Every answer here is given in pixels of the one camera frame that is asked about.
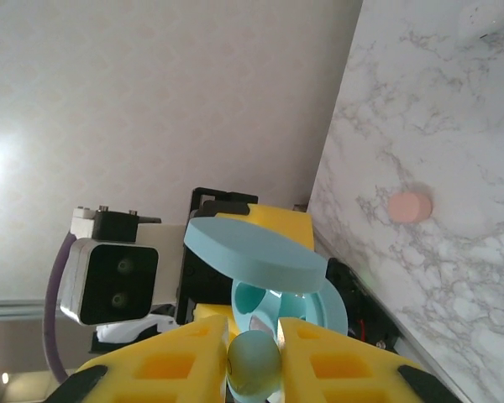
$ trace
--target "white marble surface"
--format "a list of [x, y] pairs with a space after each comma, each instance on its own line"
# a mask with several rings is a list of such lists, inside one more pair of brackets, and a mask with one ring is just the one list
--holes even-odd
[[[310, 211], [338, 257], [475, 403], [504, 403], [504, 32], [461, 0], [365, 0]], [[390, 221], [424, 190], [432, 218]]]

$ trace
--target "purple cable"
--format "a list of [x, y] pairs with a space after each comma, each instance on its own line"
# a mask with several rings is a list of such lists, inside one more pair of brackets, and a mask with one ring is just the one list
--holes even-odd
[[60, 250], [56, 255], [52, 271], [50, 272], [49, 284], [45, 294], [45, 311], [43, 314], [43, 350], [50, 371], [55, 376], [59, 384], [63, 384], [67, 379], [67, 372], [58, 354], [56, 344], [56, 305], [58, 301], [58, 291], [60, 290], [61, 277], [66, 269], [67, 259], [71, 246], [76, 241], [76, 236], [67, 233]]

